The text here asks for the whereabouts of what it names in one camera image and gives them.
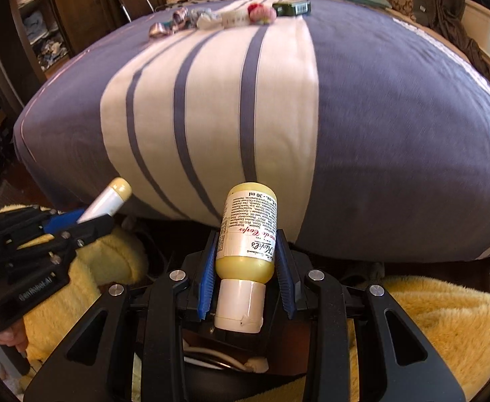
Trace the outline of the person's left hand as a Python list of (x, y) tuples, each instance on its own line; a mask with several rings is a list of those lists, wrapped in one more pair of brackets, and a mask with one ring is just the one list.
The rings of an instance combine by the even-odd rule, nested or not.
[(15, 347), (16, 350), (26, 357), (29, 340), (23, 319), (17, 320), (10, 327), (0, 332), (0, 346)]

